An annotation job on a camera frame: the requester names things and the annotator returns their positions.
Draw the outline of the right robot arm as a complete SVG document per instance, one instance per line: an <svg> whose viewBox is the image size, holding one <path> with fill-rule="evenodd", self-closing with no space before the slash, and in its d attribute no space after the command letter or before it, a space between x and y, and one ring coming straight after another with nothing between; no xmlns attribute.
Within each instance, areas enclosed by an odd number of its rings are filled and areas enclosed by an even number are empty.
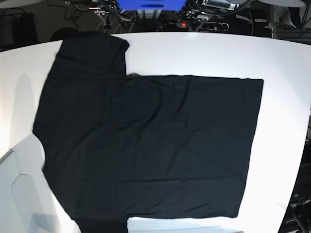
<svg viewBox="0 0 311 233"><path fill-rule="evenodd" d="M116 0L65 0L65 4L74 5L81 11L93 11L101 20L100 26L106 30L112 28L113 20L126 27L125 23L134 22L137 16L134 11L121 9Z"/></svg>

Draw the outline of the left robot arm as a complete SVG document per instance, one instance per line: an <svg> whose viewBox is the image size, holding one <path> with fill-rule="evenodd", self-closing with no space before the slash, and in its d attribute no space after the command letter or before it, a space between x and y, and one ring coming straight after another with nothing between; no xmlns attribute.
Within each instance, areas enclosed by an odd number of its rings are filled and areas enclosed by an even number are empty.
<svg viewBox="0 0 311 233"><path fill-rule="evenodd" d="M188 0L183 17L192 21L208 21L213 17L226 17L243 10L250 0Z"/></svg>

